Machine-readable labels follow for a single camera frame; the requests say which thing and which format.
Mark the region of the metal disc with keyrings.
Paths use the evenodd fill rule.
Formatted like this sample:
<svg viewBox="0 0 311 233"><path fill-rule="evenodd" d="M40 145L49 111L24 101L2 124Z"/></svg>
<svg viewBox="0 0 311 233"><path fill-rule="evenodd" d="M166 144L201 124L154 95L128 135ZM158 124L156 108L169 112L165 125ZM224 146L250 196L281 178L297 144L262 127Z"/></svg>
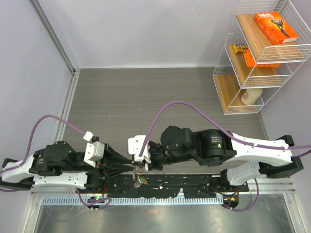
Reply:
<svg viewBox="0 0 311 233"><path fill-rule="evenodd" d="M144 171L144 163L143 162L133 162L133 181L134 181L134 188L139 188L143 184L141 184L138 179L139 177L143 177L142 173Z"/></svg>

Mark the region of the key with green tag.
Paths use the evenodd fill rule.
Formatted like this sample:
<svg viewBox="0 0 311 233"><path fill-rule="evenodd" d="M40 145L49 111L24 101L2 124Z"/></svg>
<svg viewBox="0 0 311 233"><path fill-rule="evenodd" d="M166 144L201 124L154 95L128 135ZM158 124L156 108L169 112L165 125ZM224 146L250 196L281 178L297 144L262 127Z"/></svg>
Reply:
<svg viewBox="0 0 311 233"><path fill-rule="evenodd" d="M148 184L147 180L146 180L144 177L139 177L138 181L139 181L141 184Z"/></svg>

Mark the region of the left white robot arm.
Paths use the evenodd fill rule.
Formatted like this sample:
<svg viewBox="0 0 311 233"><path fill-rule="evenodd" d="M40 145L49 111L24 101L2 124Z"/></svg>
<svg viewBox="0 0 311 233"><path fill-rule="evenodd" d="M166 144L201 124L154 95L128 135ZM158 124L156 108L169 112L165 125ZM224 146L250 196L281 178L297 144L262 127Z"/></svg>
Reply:
<svg viewBox="0 0 311 233"><path fill-rule="evenodd" d="M87 143L85 151L58 141L37 150L25 163L5 159L2 167L0 186L13 191L70 187L98 193L108 179L133 171L130 159L99 141Z"/></svg>

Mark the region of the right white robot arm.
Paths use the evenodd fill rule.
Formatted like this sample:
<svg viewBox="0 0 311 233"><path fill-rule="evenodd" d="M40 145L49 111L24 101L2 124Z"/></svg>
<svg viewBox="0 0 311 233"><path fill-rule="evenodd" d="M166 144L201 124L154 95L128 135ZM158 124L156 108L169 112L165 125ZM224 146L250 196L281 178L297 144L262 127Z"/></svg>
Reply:
<svg viewBox="0 0 311 233"><path fill-rule="evenodd" d="M150 169L162 170L164 165L196 161L200 166L220 166L225 162L243 161L236 168L221 172L220 186L231 191L247 180L261 175L269 179L290 177L303 170L299 157L289 150L291 137L274 141L245 138L229 131L216 129L193 132L189 128L167 127L160 143L145 140L139 158Z"/></svg>

